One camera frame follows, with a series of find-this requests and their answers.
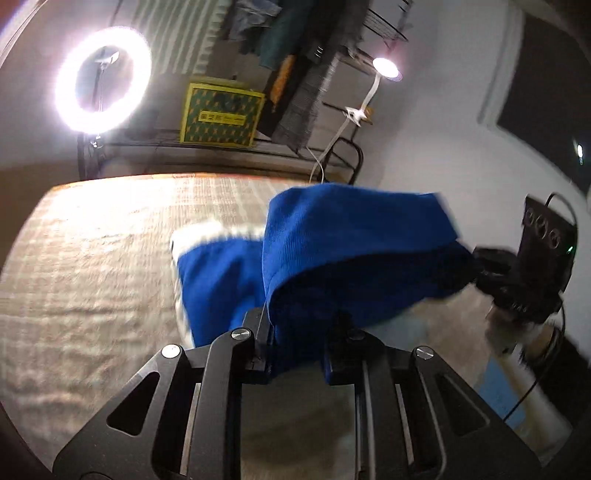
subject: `orange object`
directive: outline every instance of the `orange object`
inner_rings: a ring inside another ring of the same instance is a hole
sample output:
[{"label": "orange object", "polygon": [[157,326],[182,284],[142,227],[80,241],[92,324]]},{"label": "orange object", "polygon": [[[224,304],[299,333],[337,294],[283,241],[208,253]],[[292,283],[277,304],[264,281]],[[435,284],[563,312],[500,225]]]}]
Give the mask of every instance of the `orange object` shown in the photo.
[{"label": "orange object", "polygon": [[283,60],[281,67],[279,68],[279,72],[277,73],[277,78],[273,87],[271,87],[271,93],[269,94],[269,100],[273,102],[273,111],[277,107],[279,100],[283,96],[283,90],[285,90],[285,86],[287,85],[287,80],[289,80],[291,71],[294,67],[294,63],[296,62],[295,55],[289,55],[288,57]]}]

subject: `blue towel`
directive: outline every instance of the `blue towel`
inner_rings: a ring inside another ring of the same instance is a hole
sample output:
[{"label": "blue towel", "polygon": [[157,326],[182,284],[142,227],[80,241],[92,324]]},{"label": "blue towel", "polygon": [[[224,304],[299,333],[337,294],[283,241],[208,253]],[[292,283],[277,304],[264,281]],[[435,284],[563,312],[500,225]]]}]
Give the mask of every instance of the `blue towel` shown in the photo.
[{"label": "blue towel", "polygon": [[472,256],[456,239],[434,194],[337,184],[287,190],[271,201],[262,242],[214,241],[179,258],[195,345],[267,302],[275,373],[317,359],[338,311],[364,327],[463,288],[470,279],[459,273]]}]

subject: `white wall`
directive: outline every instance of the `white wall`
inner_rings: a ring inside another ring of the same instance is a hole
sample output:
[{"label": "white wall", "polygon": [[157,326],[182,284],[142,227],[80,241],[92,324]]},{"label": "white wall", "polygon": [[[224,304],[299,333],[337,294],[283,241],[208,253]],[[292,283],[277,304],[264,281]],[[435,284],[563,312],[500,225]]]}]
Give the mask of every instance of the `white wall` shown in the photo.
[{"label": "white wall", "polygon": [[525,196],[564,194],[580,223],[565,294],[567,331],[591,354],[591,219],[584,196],[542,156],[478,123],[507,8],[508,0],[415,2],[410,43],[397,50],[404,80],[382,84],[374,103],[376,125],[358,137],[366,157],[358,183],[441,192],[470,247],[517,249]]}]

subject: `green pattern box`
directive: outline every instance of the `green pattern box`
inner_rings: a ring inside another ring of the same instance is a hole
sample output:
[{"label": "green pattern box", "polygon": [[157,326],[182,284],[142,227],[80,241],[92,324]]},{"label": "green pattern box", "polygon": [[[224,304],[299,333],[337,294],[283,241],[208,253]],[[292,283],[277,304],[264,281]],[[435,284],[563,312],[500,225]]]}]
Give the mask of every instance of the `green pattern box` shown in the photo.
[{"label": "green pattern box", "polygon": [[265,95],[226,86],[191,83],[181,142],[220,147],[250,147]]}]

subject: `mattress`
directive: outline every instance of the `mattress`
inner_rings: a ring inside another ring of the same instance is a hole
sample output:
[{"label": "mattress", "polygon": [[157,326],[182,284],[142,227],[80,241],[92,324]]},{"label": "mattress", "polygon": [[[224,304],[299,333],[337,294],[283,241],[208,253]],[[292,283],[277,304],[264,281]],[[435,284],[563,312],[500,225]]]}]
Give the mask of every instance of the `mattress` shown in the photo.
[{"label": "mattress", "polygon": [[269,200],[296,184],[144,176],[45,195],[0,277],[0,400],[46,465],[150,357],[179,342],[173,231],[208,219],[264,223]]},{"label": "mattress", "polygon": [[[264,223],[271,198],[298,184],[144,176],[46,194],[0,277],[0,400],[45,465],[150,357],[181,341],[172,233],[204,220]],[[489,356],[489,306],[467,288],[372,333],[398,348],[431,345],[474,385]],[[318,365],[245,385],[242,477],[353,478],[353,398],[351,386],[327,386]]]}]

